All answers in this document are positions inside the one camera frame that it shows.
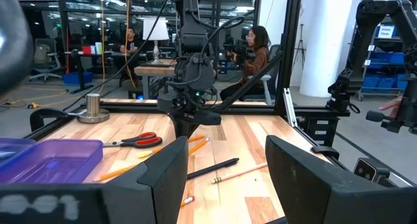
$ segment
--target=brown sweater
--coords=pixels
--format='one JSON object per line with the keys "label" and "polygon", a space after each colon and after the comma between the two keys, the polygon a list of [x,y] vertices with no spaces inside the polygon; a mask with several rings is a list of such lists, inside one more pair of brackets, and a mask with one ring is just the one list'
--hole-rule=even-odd
{"label": "brown sweater", "polygon": [[[256,75],[263,67],[266,66],[268,57],[268,48],[259,48],[255,50],[255,59],[251,61],[245,61],[243,64],[243,84],[248,81],[248,76]],[[261,82],[258,82],[255,85],[256,87],[263,87]]]}

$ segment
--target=lamp shade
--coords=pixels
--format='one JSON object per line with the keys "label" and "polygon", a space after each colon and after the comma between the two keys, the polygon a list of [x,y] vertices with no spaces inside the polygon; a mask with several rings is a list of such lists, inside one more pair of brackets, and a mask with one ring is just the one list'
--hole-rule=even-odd
{"label": "lamp shade", "polygon": [[[143,39],[146,39],[151,32],[152,26],[155,23],[156,18],[143,18]],[[149,40],[157,41],[157,40],[168,40],[168,28],[167,28],[167,21],[165,18],[159,18],[158,22],[156,22],[154,31],[152,32]]]}

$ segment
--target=transparent purple container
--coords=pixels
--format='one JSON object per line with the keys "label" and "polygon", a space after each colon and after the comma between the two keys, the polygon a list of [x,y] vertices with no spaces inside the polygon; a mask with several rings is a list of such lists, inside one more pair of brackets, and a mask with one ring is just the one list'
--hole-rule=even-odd
{"label": "transparent purple container", "polygon": [[51,139],[0,165],[0,183],[80,183],[103,158],[99,140]]}
{"label": "transparent purple container", "polygon": [[0,138],[0,166],[36,144],[32,139]]}

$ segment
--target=mesh chair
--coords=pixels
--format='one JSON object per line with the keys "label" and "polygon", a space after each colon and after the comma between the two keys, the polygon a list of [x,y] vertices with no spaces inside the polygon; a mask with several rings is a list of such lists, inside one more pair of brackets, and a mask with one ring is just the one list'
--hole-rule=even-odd
{"label": "mesh chair", "polygon": [[[269,50],[269,61],[275,57],[275,55],[279,52],[280,45],[272,45]],[[265,74],[261,81],[263,83],[264,94],[248,94],[242,97],[243,101],[250,102],[250,101],[265,101],[266,104],[272,105],[275,102],[275,95],[276,95],[276,86],[278,82],[278,71],[280,67],[279,65],[273,67],[268,74]]]}
{"label": "mesh chair", "polygon": [[32,81],[32,79],[36,79],[39,77],[43,77],[44,82],[46,82],[48,77],[62,78],[62,76],[52,73],[61,69],[61,63],[58,59],[57,46],[55,44],[55,40],[49,38],[35,39],[35,47],[42,44],[49,46],[50,52],[48,53],[48,57],[52,58],[51,62],[45,64],[34,64],[33,70],[39,72],[39,74],[29,77],[29,81]]}

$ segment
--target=black pen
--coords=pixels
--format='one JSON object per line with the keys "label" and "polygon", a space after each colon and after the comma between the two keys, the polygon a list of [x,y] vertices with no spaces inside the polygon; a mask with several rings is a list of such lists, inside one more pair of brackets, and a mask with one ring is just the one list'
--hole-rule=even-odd
{"label": "black pen", "polygon": [[205,175],[209,172],[212,172],[212,171],[224,168],[224,167],[229,167],[229,166],[232,166],[232,165],[236,165],[238,160],[239,160],[239,158],[233,158],[233,159],[218,163],[216,165],[212,165],[212,166],[207,167],[205,169],[201,169],[199,171],[192,172],[192,173],[187,175],[187,180],[196,178],[196,177],[201,176],[201,175]]}

